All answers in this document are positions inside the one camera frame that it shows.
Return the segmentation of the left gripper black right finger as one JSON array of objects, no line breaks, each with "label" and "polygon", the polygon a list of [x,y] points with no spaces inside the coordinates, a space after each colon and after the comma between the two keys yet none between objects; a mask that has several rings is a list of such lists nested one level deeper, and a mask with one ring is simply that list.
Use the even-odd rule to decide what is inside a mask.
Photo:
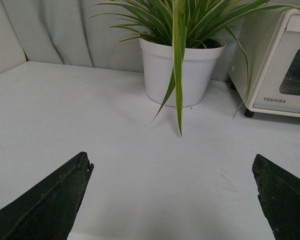
[{"label": "left gripper black right finger", "polygon": [[300,179],[260,154],[252,172],[274,238],[300,240]]}]

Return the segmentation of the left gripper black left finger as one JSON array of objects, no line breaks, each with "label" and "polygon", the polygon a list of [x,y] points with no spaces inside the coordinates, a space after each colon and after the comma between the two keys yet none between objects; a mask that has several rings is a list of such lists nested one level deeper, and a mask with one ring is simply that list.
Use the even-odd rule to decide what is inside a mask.
[{"label": "left gripper black left finger", "polygon": [[80,152],[0,209],[0,240],[66,240],[93,169]]}]

